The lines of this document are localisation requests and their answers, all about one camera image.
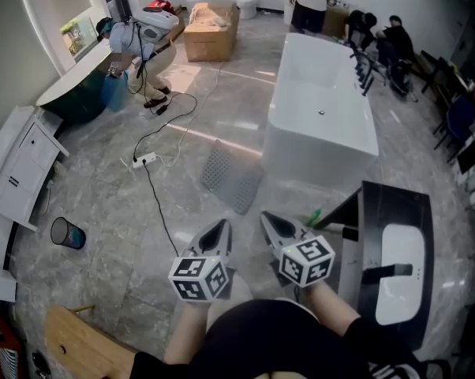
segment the blue chair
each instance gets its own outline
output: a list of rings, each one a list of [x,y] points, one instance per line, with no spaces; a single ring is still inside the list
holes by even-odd
[[[447,118],[444,124],[441,126],[441,130],[445,129],[446,132],[441,137],[434,150],[447,139],[451,137],[451,141],[448,144],[448,148],[453,144],[458,145],[458,149],[448,159],[448,163],[453,160],[457,155],[458,150],[465,144],[467,139],[471,136],[471,125],[475,122],[475,110],[472,103],[464,96],[458,97],[451,105],[447,112]]]

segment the black cable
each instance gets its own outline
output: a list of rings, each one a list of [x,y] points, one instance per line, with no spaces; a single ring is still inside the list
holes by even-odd
[[[147,135],[144,135],[141,139],[139,139],[139,141],[136,143],[136,147],[134,148],[134,153],[133,153],[133,161],[134,161],[134,163],[137,161],[137,158],[136,158],[136,150],[137,150],[137,147],[139,146],[139,144],[141,143],[141,141],[142,141],[145,137],[149,137],[149,136],[151,136],[151,135],[154,135],[154,134],[160,132],[162,129],[164,129],[164,127],[165,127],[168,123],[174,121],[175,119],[178,119],[178,118],[181,118],[181,117],[185,117],[186,115],[192,114],[192,113],[196,110],[197,105],[199,104],[198,101],[197,101],[197,98],[194,97],[192,94],[188,94],[188,93],[186,93],[186,92],[177,92],[176,94],[173,94],[173,95],[171,96],[171,99],[170,99],[169,103],[164,104],[162,107],[169,107],[170,104],[171,104],[171,102],[173,101],[173,98],[174,98],[175,96],[189,96],[189,97],[192,97],[193,99],[195,99],[196,105],[194,105],[193,108],[192,108],[192,110],[190,110],[190,111],[187,112],[186,114],[180,114],[180,115],[175,116],[174,118],[170,119],[170,120],[167,121],[165,124],[163,124],[163,125],[162,125],[160,128],[158,128],[156,131],[151,132],[151,133],[149,133],[149,134],[147,134]]]
[[[160,207],[160,202],[159,202],[159,199],[157,198],[157,194],[155,192],[155,187],[153,186],[153,183],[151,182],[150,171],[148,171],[148,168],[146,167],[146,160],[143,160],[143,166],[144,166],[144,169],[146,170],[146,172],[148,174],[148,181],[150,182],[151,189],[153,190],[153,196],[155,197],[155,200],[157,201],[157,205],[159,206],[160,217],[162,218],[162,223],[164,225],[164,229],[166,230],[167,237],[169,238],[169,241],[171,242],[171,245],[174,248],[174,252],[176,253],[176,257],[180,257],[180,255],[178,253],[178,250],[176,249],[176,246],[174,245],[173,240],[171,239],[169,231],[167,230],[166,221],[165,221],[164,215],[162,213],[162,208]]]

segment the black pants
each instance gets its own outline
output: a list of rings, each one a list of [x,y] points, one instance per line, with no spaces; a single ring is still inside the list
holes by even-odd
[[[292,25],[299,31],[304,33],[304,30],[312,32],[313,34],[320,34],[324,28],[325,11],[318,11],[310,9],[295,2],[294,14],[292,16]]]
[[[388,67],[389,65],[394,65],[398,62],[399,56],[395,50],[394,45],[390,41],[378,39],[376,45],[378,48],[378,61],[383,65]]]
[[[361,49],[363,51],[365,51],[369,47],[371,42],[374,40],[374,36],[372,35],[372,32],[368,29],[367,30],[360,30],[360,29],[356,29],[356,28],[350,26],[350,31],[348,32],[348,41],[351,41],[351,37],[352,37],[354,32],[360,32],[361,34],[364,35],[364,40],[362,41]]]

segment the shoe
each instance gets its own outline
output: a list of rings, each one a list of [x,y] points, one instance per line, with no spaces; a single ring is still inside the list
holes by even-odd
[[[156,107],[157,105],[159,105],[161,103],[165,103],[166,101],[167,101],[167,97],[164,97],[162,99],[150,99],[150,101],[143,104],[143,107],[153,108],[153,107]]]

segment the person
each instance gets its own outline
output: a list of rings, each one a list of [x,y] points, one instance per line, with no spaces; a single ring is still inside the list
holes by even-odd
[[[155,107],[167,101],[166,95],[170,93],[166,83],[157,75],[167,69],[176,56],[176,47],[164,36],[158,44],[140,40],[137,25],[134,22],[118,22],[106,17],[99,21],[95,27],[98,35],[110,41],[110,49],[114,58],[117,55],[129,54],[140,58],[135,70],[130,73],[127,80],[129,90],[133,94],[144,97],[145,108]],[[129,62],[122,56],[117,75],[126,70]]]
[[[386,67],[394,65],[400,59],[414,61],[413,43],[409,34],[402,27],[402,20],[398,16],[391,16],[390,25],[390,28],[376,33],[378,61]]]
[[[304,291],[310,310],[286,298],[251,300],[234,275],[230,300],[186,303],[163,362],[140,352],[130,378],[425,377],[425,366],[398,339],[361,318],[325,282]]]
[[[290,32],[314,36],[324,28],[327,0],[297,0],[290,25]]]
[[[345,41],[353,49],[362,49],[365,51],[374,40],[371,28],[377,23],[376,16],[372,13],[363,13],[356,9],[345,19]],[[360,32],[358,43],[352,42],[351,38],[354,32]]]

